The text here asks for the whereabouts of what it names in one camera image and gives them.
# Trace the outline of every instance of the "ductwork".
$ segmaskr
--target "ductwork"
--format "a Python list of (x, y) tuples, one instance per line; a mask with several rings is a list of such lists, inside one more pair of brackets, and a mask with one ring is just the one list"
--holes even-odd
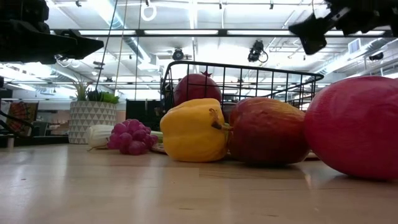
[(378, 38), (370, 41), (366, 45), (362, 46), (355, 53), (350, 54), (348, 51), (345, 51), (336, 57), (326, 61), (321, 68), (314, 69), (310, 71), (311, 73), (319, 73), (321, 75), (330, 74), (344, 66), (347, 66), (355, 61), (357, 58), (365, 58), (380, 50), (382, 47), (389, 45), (393, 38)]
[[(119, 13), (115, 12), (113, 23), (113, 9), (115, 2), (113, 0), (90, 0), (92, 7), (98, 12), (98, 14), (104, 19), (104, 21), (111, 26), (112, 29), (128, 29), (127, 26), (124, 25), (122, 17)], [(122, 40), (128, 45), (131, 50), (138, 56), (140, 62), (143, 63), (151, 63), (154, 60), (153, 57), (148, 55), (145, 50), (138, 45), (137, 40), (133, 37), (123, 37)]]

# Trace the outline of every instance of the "wooden table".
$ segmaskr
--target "wooden table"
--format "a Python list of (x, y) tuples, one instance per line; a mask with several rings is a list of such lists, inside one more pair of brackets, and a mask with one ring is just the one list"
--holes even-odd
[(0, 152), (0, 223), (398, 223), (398, 183), (351, 179), (322, 162), (285, 169), (88, 146)]

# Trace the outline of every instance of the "ceiling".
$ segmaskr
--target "ceiling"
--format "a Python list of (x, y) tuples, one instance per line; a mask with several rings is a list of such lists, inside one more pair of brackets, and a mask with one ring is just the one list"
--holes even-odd
[[(46, 1), (50, 7), (47, 24), (51, 29), (108, 30), (115, 4), (115, 0), (80, 0), (81, 7), (77, 7), (75, 0)], [(264, 0), (152, 0), (149, 2), (150, 7), (156, 8), (156, 14), (152, 20), (145, 21), (143, 19), (143, 16), (144, 18), (150, 17), (153, 12), (153, 8), (146, 9), (145, 1), (120, 0), (117, 5), (116, 22), (119, 19), (125, 29), (286, 29), (289, 25), (306, 19), (313, 10), (311, 0), (274, 0), (273, 9), (270, 9), (270, 1)], [(322, 0), (314, 0), (314, 10), (316, 16), (324, 16), (328, 13)], [(104, 43), (107, 41), (103, 35), (92, 38), (102, 40)], [(249, 49), (256, 40), (263, 41), (266, 46), (269, 56), (266, 63), (248, 62)], [(131, 43), (129, 44), (126, 38), (123, 40), (121, 37), (110, 37), (106, 50), (101, 49), (83, 60), (68, 60), (51, 66), (50, 71), (52, 69), (54, 77), (49, 79), (53, 78), (55, 83), (68, 82), (69, 79), (65, 79), (68, 75), (69, 77), (81, 75), (87, 81), (97, 80), (99, 71), (95, 69), (96, 65), (93, 62), (102, 61), (105, 52), (105, 66), (100, 80), (103, 82), (106, 78), (112, 78), (115, 82), (117, 77), (121, 84), (118, 86), (101, 84), (103, 90), (119, 90), (116, 91), (116, 94), (119, 94), (121, 98), (159, 99), (160, 78), (164, 76), (167, 65), (173, 61), (171, 55), (176, 48), (181, 48), (185, 55), (189, 55), (189, 59), (195, 58), (199, 62), (316, 72), (337, 59), (342, 60), (342, 56), (347, 56), (348, 44), (354, 40), (356, 38), (352, 37), (327, 38), (327, 47), (315, 55), (308, 56), (305, 55), (297, 37), (130, 37), (128, 41), (136, 42), (135, 44), (141, 48), (141, 51), (150, 57), (150, 60), (140, 60), (136, 57), (136, 52), (132, 50)], [(373, 40), (374, 38), (361, 38), (361, 44), (365, 46)], [(367, 57), (363, 57), (363, 55), (367, 56), (367, 52), (355, 58), (345, 57), (344, 63), (334, 62), (336, 65), (333, 70), (326, 74), (324, 81), (320, 81), (320, 83), (335, 82), (341, 78), (367, 71), (369, 68), (379, 69), (380, 64), (390, 60), (389, 65), (394, 66), (396, 48), (395, 43), (390, 44), (388, 48), (384, 47), (382, 50), (385, 51), (387, 57), (382, 62), (369, 60), (365, 62)], [(186, 66), (174, 69), (173, 78), (182, 78), (186, 75)], [(192, 67), (190, 72), (203, 72), (205, 69), (204, 67)], [(210, 73), (213, 73), (216, 82), (222, 82), (223, 69), (208, 69)], [(5, 71), (5, 69), (0, 71), (2, 74), (12, 72)], [(244, 78), (252, 77), (250, 71), (244, 71), (244, 74), (248, 74)], [(240, 71), (231, 70), (226, 75), (227, 79), (235, 80), (239, 78)], [(270, 73), (260, 73), (259, 76), (261, 80), (266, 80), (270, 77)], [(32, 81), (46, 80), (38, 77), (34, 72), (28, 78)], [(140, 89), (137, 91), (135, 85), (127, 85), (128, 82), (135, 82), (136, 79), (137, 82), (141, 82), (137, 85), (137, 88)], [(25, 79), (15, 78), (13, 82), (16, 82), (16, 86), (7, 87), (20, 90), (14, 91), (16, 92), (15, 98), (64, 99), (73, 96), (73, 88), (64, 84), (26, 84), (39, 91), (21, 88), (19, 83), (27, 81), (30, 80), (26, 77)], [(67, 90), (54, 93), (53, 89)]]

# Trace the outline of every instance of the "potted plant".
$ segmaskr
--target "potted plant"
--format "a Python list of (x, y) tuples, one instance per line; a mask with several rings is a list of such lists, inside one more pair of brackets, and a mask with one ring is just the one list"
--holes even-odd
[(69, 143), (87, 144), (86, 130), (92, 125), (116, 123), (116, 104), (119, 97), (103, 91), (89, 91), (92, 83), (73, 81), (77, 101), (70, 103)]

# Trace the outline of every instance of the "pepper stem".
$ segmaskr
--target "pepper stem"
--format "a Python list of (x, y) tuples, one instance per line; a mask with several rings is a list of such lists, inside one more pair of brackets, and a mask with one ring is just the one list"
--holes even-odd
[(233, 130), (232, 127), (227, 127), (220, 123), (220, 119), (218, 118), (218, 114), (217, 114), (216, 110), (214, 110), (213, 108), (210, 108), (209, 112), (210, 112), (210, 116), (213, 118), (211, 127), (218, 129), (218, 130), (222, 130), (222, 131), (232, 131)]

